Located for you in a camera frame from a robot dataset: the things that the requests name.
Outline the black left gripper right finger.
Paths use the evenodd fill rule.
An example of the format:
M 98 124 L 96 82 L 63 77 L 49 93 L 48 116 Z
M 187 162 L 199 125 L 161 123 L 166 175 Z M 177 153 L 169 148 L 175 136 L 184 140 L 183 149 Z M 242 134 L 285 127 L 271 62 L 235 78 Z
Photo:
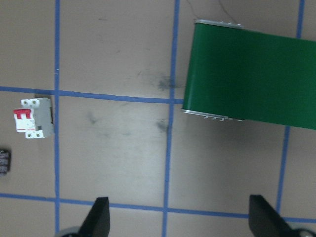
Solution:
M 250 195 L 248 224 L 255 237 L 295 237 L 292 229 L 261 195 Z

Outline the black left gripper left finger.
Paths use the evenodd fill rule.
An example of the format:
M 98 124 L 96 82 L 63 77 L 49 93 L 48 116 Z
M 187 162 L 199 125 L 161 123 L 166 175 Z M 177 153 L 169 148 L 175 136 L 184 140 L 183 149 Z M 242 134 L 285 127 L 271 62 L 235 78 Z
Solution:
M 79 229 L 80 237 L 107 237 L 110 232 L 108 197 L 98 197 Z

